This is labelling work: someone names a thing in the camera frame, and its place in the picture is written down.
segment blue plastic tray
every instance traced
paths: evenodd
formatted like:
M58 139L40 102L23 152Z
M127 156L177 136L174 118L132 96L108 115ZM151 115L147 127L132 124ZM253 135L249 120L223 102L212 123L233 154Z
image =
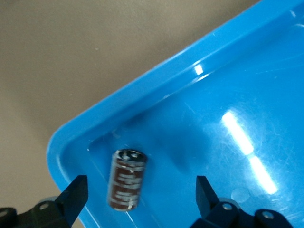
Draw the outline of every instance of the blue plastic tray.
M80 219L96 228L186 228L195 179L248 213L304 228L304 1L265 0L62 126L47 162L63 190L88 175ZM106 203L111 156L149 157L139 207Z

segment screw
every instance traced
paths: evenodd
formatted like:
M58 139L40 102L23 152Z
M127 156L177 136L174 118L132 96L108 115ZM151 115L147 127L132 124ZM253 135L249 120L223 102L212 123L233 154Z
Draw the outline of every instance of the screw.
M39 207L39 209L40 210L44 210L45 208L47 208L48 207L48 203L44 203L44 204L42 204L40 207Z
M6 216L7 214L8 214L7 210L0 212L0 218Z
M225 209L225 210L232 210L232 206L229 203L224 203L223 204L223 209Z
M274 215L269 212L269 211L263 211L262 212L262 215L266 218L266 219L273 219L274 218Z
M138 154L136 154L136 153L132 153L131 156L134 158L138 158Z

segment beige floor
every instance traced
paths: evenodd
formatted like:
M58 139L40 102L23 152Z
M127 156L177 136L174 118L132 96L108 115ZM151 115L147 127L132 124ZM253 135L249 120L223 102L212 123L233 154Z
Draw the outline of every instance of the beige floor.
M58 195L45 154L60 125L254 2L0 1L0 207Z

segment electrolytic capacitor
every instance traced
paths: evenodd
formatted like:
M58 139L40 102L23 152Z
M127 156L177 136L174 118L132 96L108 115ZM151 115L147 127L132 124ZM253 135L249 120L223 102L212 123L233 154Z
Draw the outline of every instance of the electrolytic capacitor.
M107 197L113 209L129 211L137 207L146 162L146 155L135 150L113 154Z

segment brown capacitor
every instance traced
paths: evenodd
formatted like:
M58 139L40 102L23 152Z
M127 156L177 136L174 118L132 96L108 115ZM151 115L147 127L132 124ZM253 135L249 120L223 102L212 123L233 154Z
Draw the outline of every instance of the brown capacitor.
M129 211L137 207L147 156L129 149L113 154L108 188L108 204L115 210Z

